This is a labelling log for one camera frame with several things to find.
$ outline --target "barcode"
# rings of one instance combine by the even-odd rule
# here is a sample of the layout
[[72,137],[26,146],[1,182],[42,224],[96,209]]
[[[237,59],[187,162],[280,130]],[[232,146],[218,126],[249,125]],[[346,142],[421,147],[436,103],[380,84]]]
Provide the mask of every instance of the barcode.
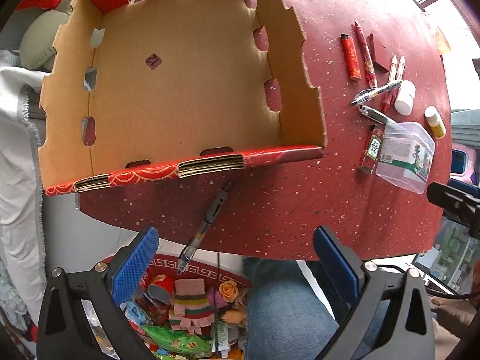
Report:
[[393,161],[393,156],[391,154],[381,154],[380,155],[380,161],[385,161],[385,162],[392,162]]

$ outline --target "white bottle cap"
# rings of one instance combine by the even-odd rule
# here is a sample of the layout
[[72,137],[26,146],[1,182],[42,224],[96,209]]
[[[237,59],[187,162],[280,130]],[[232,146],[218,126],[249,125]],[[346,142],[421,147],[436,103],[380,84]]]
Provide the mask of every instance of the white bottle cap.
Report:
[[439,115],[437,109],[433,105],[426,108],[424,115],[429,123],[437,123]]
[[404,80],[400,84],[398,90],[397,99],[395,100],[394,107],[399,114],[410,115],[413,108],[413,100],[415,99],[415,84],[412,81]]

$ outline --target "small yellow bottle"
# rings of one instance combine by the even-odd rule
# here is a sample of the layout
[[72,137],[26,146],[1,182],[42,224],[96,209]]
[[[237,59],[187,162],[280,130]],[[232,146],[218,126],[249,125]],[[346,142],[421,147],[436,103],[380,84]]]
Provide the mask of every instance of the small yellow bottle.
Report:
[[428,125],[431,128],[431,132],[433,132],[433,136],[437,139],[445,137],[445,124],[443,124],[442,117],[438,113],[437,109],[433,105],[431,105],[430,107],[427,107],[424,115],[428,122]]

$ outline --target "blue gripper pad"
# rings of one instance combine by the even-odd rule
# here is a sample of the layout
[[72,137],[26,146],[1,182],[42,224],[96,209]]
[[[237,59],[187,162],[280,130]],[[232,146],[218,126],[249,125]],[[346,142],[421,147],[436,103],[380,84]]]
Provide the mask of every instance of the blue gripper pad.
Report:
[[362,261],[350,248],[343,246],[333,233],[323,227],[316,228],[313,233],[313,248],[340,299],[351,306],[356,305],[360,299],[364,276],[361,271],[356,272],[352,269],[347,258],[352,264],[358,264],[358,268],[361,267]]
[[158,231],[154,227],[139,240],[111,281],[111,295],[117,306],[128,302],[158,249]]

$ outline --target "yellow label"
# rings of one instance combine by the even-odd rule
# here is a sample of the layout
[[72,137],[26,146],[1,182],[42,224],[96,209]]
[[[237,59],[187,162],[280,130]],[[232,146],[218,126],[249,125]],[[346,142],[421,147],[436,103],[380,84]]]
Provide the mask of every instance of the yellow label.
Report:
[[431,132],[435,138],[443,138],[445,136],[445,131],[442,128],[442,124],[439,123],[435,126],[430,126]]

